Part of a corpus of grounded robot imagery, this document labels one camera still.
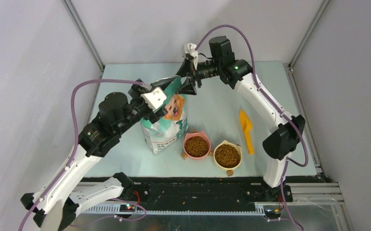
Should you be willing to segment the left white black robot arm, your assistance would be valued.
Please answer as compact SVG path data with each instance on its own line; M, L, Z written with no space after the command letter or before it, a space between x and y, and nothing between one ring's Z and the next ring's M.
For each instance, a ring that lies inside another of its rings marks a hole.
M133 182L122 172L82 192L75 187L131 127L142 119L157 122L167 114L165 89L175 80L169 77L151 84L130 80L128 93L109 93L95 118L83 130L74 130L74 145L57 173L39 191L21 197L27 215L42 231L64 230L92 206L133 196Z

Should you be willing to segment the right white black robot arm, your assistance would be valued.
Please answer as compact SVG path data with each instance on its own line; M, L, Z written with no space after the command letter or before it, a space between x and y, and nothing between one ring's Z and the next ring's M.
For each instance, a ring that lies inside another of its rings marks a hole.
M242 95L257 111L271 133L264 141L263 148L268 154L268 162L261 188L261 194L267 201L276 200L280 194L280 185L285 180L287 162L302 140L305 119L302 115L294 116L266 89L259 80L254 66L247 61L235 58L230 40L225 36L209 40L211 56L199 62L197 45L183 45L183 64L177 71L185 82L178 93L196 95L196 88L201 87L203 79L219 77L231 89Z

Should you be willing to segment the orange plastic food scoop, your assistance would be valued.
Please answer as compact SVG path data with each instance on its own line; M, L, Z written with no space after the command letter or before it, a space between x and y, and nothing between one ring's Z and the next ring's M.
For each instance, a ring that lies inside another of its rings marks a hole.
M243 132L243 136L245 139L248 153L253 155L255 154L255 151L254 151L254 146L253 146L253 142L252 142L251 134L250 134L253 126L252 126L252 122L250 118L248 117L248 115L243 109L241 109L239 112L239 122L241 125L241 129Z

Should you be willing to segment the green dog food bag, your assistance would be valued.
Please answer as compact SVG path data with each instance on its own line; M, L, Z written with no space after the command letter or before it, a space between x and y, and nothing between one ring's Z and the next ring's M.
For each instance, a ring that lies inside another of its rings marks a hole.
M155 123L144 119L140 122L145 141L153 154L159 154L180 139L188 129L186 95L177 93L182 85L181 77L174 76L165 80L168 85L161 86L161 89L167 96L164 101L167 113Z

